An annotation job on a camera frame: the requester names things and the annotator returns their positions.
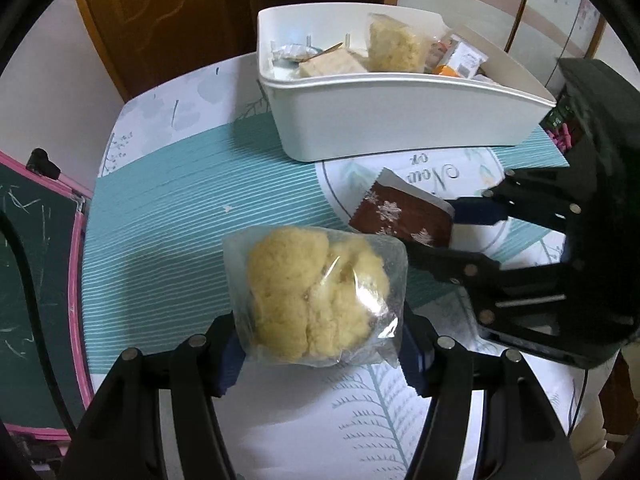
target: white snowflake print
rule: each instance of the white snowflake print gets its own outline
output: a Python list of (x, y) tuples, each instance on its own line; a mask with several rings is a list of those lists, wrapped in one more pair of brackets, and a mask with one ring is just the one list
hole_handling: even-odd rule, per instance
[(433, 243), (433, 236), (431, 236), (427, 229), (421, 229), (419, 233), (412, 233), (411, 238), (422, 245), (431, 245)]
[(368, 190), (365, 194), (364, 194), (364, 200), (366, 200), (367, 202), (370, 202), (372, 204), (375, 204), (378, 202), (378, 196), (376, 194), (375, 191), (372, 190)]
[(393, 222), (394, 220), (398, 220), (400, 218), (400, 213), (402, 210), (398, 207), (398, 204), (395, 202), (388, 202), (385, 200), (383, 205), (378, 206), (378, 215), (381, 220), (388, 220), (389, 222)]
[(384, 226), (383, 225), (376, 234), (377, 235), (396, 236), (398, 233), (392, 227), (388, 227), (388, 226)]

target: barcode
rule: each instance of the barcode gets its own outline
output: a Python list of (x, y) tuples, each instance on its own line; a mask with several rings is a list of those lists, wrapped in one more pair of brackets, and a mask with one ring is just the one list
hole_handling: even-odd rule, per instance
[(465, 79), (469, 77), (469, 69), (464, 65), (458, 67), (458, 73), (460, 77), (464, 77)]

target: white wall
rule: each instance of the white wall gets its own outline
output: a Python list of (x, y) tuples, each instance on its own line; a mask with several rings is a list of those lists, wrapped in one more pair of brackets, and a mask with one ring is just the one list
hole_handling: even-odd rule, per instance
[(640, 90), (640, 72), (629, 57), (629, 53), (613, 29), (607, 23), (595, 57), (608, 64), (613, 70)]
[(44, 148), (93, 189), (122, 105), (76, 0), (55, 0), (0, 76), (0, 151), (26, 163), (33, 148)]

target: fern leaf pattern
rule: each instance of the fern leaf pattern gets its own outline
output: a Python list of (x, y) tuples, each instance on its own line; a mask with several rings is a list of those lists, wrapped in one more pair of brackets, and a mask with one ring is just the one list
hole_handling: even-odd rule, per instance
[(334, 410), (347, 416), (338, 429), (372, 478), (404, 478), (424, 424), (429, 400), (406, 384), (400, 368), (383, 363), (343, 367), (330, 379)]

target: clear plastic bag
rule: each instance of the clear plastic bag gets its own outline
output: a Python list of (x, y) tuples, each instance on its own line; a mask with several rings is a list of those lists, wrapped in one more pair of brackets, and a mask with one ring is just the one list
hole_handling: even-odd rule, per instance
[(399, 240), (254, 226), (222, 240), (236, 331), (268, 362), (398, 365), (407, 257)]
[(422, 73), (431, 45), (439, 39), (386, 14), (371, 14), (367, 68), (370, 72)]

